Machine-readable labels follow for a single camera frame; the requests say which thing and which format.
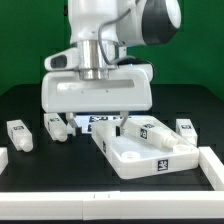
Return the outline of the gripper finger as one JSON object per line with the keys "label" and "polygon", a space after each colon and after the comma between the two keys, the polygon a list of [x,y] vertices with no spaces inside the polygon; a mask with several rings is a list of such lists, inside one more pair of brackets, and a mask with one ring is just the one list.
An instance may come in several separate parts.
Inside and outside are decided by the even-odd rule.
{"label": "gripper finger", "polygon": [[121,116],[121,123],[116,127],[116,136],[120,136],[123,133],[123,128],[128,119],[129,112],[123,111],[120,113],[120,116]]}
{"label": "gripper finger", "polygon": [[76,114],[74,112],[68,112],[66,114],[66,120],[68,124],[71,126],[72,129],[72,135],[73,136],[80,136],[82,128],[78,126],[78,124],[75,121]]}

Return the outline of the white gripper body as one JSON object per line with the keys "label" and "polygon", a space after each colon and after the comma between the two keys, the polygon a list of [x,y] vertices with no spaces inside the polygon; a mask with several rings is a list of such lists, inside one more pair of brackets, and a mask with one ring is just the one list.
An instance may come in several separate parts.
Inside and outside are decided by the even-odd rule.
{"label": "white gripper body", "polygon": [[124,65],[108,79],[81,80],[75,71],[49,72],[41,101],[47,113],[146,111],[152,106],[151,64]]}

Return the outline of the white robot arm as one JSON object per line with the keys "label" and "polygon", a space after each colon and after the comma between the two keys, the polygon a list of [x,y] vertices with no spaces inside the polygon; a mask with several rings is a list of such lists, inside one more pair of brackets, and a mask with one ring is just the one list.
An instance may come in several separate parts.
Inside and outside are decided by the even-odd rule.
{"label": "white robot arm", "polygon": [[64,113],[131,111],[152,106],[153,66],[121,47],[168,43],[181,25],[178,0],[68,0],[70,48],[45,59],[42,108]]}

